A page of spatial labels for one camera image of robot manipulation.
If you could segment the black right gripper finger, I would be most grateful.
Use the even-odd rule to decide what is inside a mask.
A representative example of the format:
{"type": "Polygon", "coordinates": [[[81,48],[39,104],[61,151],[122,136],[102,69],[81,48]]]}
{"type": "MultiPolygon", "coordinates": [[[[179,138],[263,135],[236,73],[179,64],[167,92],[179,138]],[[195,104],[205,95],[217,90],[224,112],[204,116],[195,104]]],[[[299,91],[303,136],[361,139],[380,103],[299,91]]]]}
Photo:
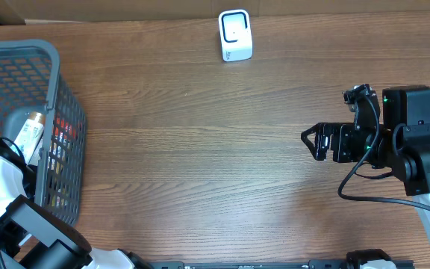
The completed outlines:
{"type": "Polygon", "coordinates": [[[311,141],[308,136],[309,135],[315,135],[316,132],[313,130],[306,130],[303,133],[301,133],[301,140],[306,145],[306,147],[309,149],[311,155],[315,160],[317,160],[317,144],[311,141]]]}
{"type": "Polygon", "coordinates": [[[309,135],[314,135],[316,139],[329,136],[328,123],[317,123],[308,130],[303,131],[302,139],[308,139],[309,135]]]}

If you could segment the white tube gold cap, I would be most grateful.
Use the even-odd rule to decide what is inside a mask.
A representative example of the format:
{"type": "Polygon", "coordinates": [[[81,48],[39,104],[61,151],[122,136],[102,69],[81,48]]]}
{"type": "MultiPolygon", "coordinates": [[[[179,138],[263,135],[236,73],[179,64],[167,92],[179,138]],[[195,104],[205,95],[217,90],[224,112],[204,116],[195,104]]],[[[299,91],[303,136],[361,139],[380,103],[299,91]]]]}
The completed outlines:
{"type": "Polygon", "coordinates": [[[21,153],[26,164],[29,164],[43,136],[45,121],[45,114],[36,111],[31,112],[13,141],[14,145],[11,149],[17,154],[21,153]]]}

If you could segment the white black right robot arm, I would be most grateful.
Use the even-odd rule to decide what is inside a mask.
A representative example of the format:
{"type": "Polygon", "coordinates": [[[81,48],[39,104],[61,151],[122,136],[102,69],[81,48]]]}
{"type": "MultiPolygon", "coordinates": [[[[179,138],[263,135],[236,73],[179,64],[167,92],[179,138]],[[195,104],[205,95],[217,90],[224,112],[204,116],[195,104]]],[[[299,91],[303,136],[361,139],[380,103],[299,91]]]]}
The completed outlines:
{"type": "Polygon", "coordinates": [[[302,142],[317,161],[324,161],[332,151],[335,162],[354,163],[338,187],[339,197],[414,207],[430,245],[430,87],[391,87],[377,96],[371,86],[360,84],[345,91],[343,99],[354,120],[317,123],[303,131],[302,142]],[[376,179],[397,178],[404,185],[406,199],[345,194],[347,182],[365,164],[388,168],[376,179]]]}

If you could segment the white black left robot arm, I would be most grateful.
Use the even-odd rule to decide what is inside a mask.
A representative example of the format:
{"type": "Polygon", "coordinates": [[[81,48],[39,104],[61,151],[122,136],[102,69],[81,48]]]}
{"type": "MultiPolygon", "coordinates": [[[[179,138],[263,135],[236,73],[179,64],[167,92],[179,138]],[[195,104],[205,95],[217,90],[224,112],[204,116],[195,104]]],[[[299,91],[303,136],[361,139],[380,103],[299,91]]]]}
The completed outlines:
{"type": "Polygon", "coordinates": [[[100,250],[76,229],[32,202],[24,181],[36,175],[0,137],[0,268],[137,268],[150,264],[133,252],[100,250]]]}

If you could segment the red orange pasta packet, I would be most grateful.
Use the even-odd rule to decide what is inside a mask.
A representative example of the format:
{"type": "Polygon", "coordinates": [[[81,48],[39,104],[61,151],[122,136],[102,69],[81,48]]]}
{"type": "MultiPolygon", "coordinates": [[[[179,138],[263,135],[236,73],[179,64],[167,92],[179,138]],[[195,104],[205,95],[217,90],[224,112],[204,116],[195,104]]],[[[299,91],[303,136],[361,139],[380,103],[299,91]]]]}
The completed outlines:
{"type": "Polygon", "coordinates": [[[54,136],[57,138],[57,143],[52,143],[52,155],[56,158],[49,157],[49,167],[55,175],[50,178],[49,186],[53,191],[65,194],[66,186],[59,185],[57,176],[62,175],[63,164],[68,161],[67,153],[72,148],[72,140],[77,138],[77,134],[72,125],[59,116],[56,118],[56,124],[54,136]]]}

